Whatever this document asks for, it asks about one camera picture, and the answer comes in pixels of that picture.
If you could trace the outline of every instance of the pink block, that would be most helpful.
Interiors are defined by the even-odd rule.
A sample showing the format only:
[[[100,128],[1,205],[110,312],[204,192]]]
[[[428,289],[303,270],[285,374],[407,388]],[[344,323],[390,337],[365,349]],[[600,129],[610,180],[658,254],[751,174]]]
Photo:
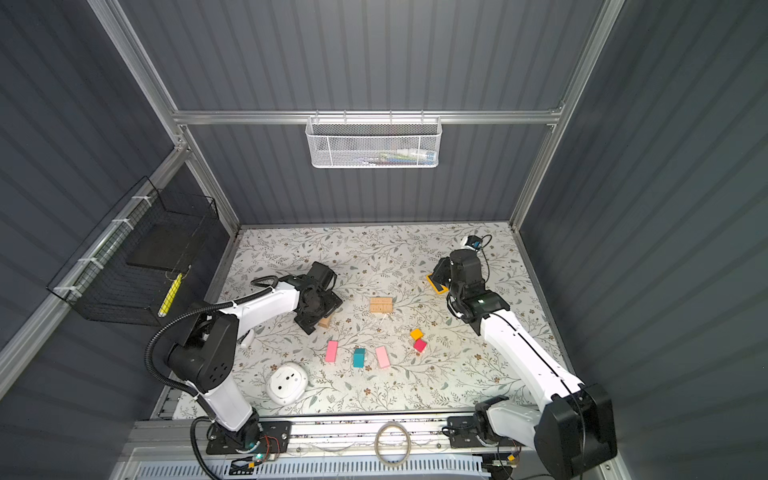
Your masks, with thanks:
[[[385,369],[389,366],[389,355],[386,354],[386,347],[376,347],[376,358],[379,359],[379,368]]]
[[[339,348],[339,342],[328,340],[328,350],[326,350],[326,362],[334,363],[336,361],[336,351]]]
[[[416,343],[413,344],[413,348],[417,349],[419,352],[423,352],[425,348],[427,348],[427,342],[425,342],[422,339],[416,340]]]

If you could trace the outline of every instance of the floral pattern table surface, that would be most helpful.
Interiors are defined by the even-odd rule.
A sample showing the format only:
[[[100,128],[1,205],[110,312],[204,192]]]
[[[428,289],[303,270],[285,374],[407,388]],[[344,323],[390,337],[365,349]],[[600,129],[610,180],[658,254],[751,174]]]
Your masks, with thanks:
[[[233,374],[260,415],[450,409],[507,395],[531,405],[528,389],[510,365],[452,318],[445,295],[437,295],[425,275],[466,235],[490,233],[485,252],[488,288],[504,297],[523,325],[561,364],[562,356],[531,279],[506,223],[446,223],[375,227],[324,227],[247,230],[224,284],[220,301],[253,292],[250,281],[276,273],[305,273],[313,261],[336,271],[334,291],[344,304],[330,328],[306,335],[294,314],[256,328],[256,339],[235,355]],[[487,275],[485,263],[483,273]],[[391,296],[394,313],[369,312],[371,296]],[[413,348],[411,330],[424,332],[423,353]],[[335,363],[325,362],[328,340],[339,342]],[[375,348],[386,346],[392,363],[380,369]],[[366,349],[365,367],[352,367],[353,350]],[[310,384],[289,406],[270,401],[265,385],[278,366],[297,362]],[[203,415],[183,394],[175,419]]]

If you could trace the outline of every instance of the black wire basket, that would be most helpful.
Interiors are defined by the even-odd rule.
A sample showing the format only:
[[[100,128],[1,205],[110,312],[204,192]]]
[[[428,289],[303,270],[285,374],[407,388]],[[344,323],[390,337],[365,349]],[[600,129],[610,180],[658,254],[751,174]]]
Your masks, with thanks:
[[[218,221],[210,197],[153,189],[138,200],[125,218],[111,221],[94,246],[81,245],[48,284],[85,319],[164,325]]]

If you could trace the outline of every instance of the dark gray wall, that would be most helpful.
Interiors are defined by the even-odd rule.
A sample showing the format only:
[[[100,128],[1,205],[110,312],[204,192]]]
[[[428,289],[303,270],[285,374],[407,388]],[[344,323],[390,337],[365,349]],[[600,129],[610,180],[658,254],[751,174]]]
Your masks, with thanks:
[[[445,126],[436,168],[321,169],[304,127],[191,126],[242,223],[508,220],[548,127]]]
[[[635,478],[762,478],[768,3],[629,2],[523,224]]]
[[[124,2],[182,110],[558,106],[599,0]]]
[[[87,3],[0,2],[3,346],[172,147]],[[185,167],[169,188],[200,193]],[[219,226],[185,282],[200,298],[227,240]],[[161,389],[141,362],[150,334],[67,315],[0,400],[0,476],[106,478]]]

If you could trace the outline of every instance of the white mesh basket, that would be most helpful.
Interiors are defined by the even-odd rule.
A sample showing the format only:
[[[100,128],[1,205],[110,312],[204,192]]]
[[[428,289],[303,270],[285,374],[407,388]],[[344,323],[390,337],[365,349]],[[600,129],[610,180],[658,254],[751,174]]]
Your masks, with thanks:
[[[312,165],[318,168],[437,167],[437,122],[355,124],[306,122]]]

